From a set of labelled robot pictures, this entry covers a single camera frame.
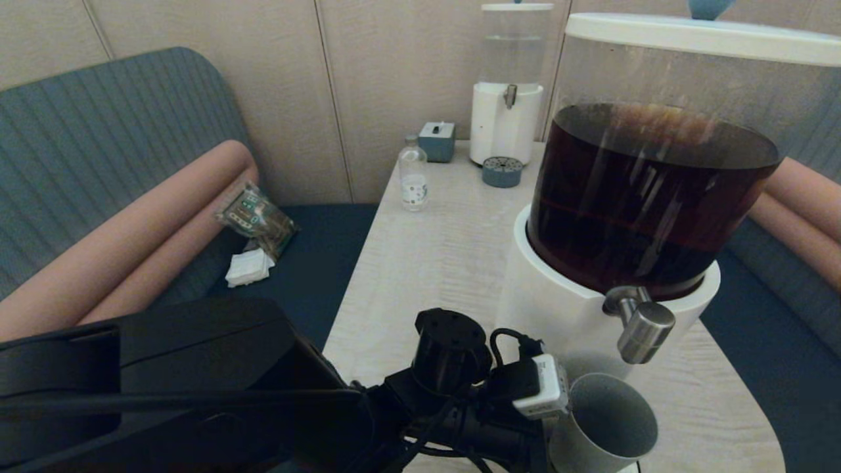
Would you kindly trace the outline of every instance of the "water dispenser spigot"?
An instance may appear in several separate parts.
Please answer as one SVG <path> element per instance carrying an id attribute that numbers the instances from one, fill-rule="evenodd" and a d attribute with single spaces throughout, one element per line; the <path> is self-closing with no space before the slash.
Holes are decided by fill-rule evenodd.
<path id="1" fill-rule="evenodd" d="M 517 86 L 516 84 L 508 84 L 508 87 L 505 88 L 505 92 L 502 94 L 502 98 L 505 99 L 505 106 L 508 110 L 511 110 L 511 107 L 514 106 L 514 103 L 517 101 Z"/>
<path id="2" fill-rule="evenodd" d="M 625 330 L 616 347 L 628 364 L 650 361 L 674 327 L 672 311 L 653 302 L 641 286 L 618 286 L 607 291 L 601 309 L 622 319 Z"/>

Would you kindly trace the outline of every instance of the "clear plastic container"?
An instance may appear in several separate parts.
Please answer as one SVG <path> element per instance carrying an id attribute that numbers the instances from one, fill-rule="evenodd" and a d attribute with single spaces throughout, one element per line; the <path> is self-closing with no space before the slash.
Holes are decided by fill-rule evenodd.
<path id="1" fill-rule="evenodd" d="M 400 198 L 403 208 L 418 212 L 426 207 L 429 189 L 426 181 L 426 151 L 418 146 L 417 135 L 407 135 L 406 147 L 400 150 L 397 163 L 400 170 Z"/>
<path id="2" fill-rule="evenodd" d="M 539 82 L 552 8 L 551 3 L 482 5 L 484 39 L 480 82 Z"/>
<path id="3" fill-rule="evenodd" d="M 578 13 L 527 225 L 540 257 L 604 292 L 691 292 L 841 87 L 841 38 Z"/>

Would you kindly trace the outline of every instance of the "dark brown liquid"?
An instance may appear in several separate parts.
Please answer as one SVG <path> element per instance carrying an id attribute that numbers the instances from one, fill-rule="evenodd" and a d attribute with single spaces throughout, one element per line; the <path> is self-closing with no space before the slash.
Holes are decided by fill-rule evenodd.
<path id="1" fill-rule="evenodd" d="M 592 104 L 555 115 L 527 234 L 564 276 L 656 299 L 693 290 L 780 163 L 751 130 L 678 109 Z"/>

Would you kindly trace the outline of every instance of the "white cup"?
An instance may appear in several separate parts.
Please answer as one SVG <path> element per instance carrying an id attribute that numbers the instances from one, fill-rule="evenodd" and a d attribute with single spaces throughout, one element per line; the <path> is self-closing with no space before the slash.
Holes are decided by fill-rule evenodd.
<path id="1" fill-rule="evenodd" d="M 569 389 L 570 414 L 549 441 L 558 473 L 616 473 L 657 443 L 651 406 L 628 383 L 604 373 L 578 378 Z"/>

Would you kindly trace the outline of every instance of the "white dispenser lid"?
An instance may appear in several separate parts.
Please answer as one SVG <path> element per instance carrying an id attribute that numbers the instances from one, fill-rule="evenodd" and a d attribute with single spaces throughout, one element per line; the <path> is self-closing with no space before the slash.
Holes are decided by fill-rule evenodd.
<path id="1" fill-rule="evenodd" d="M 486 3 L 483 12 L 545 12 L 555 5 L 552 3 Z"/>
<path id="2" fill-rule="evenodd" d="M 841 66 L 841 37 L 760 24 L 619 13 L 574 13 L 566 34 L 583 40 L 714 56 Z"/>

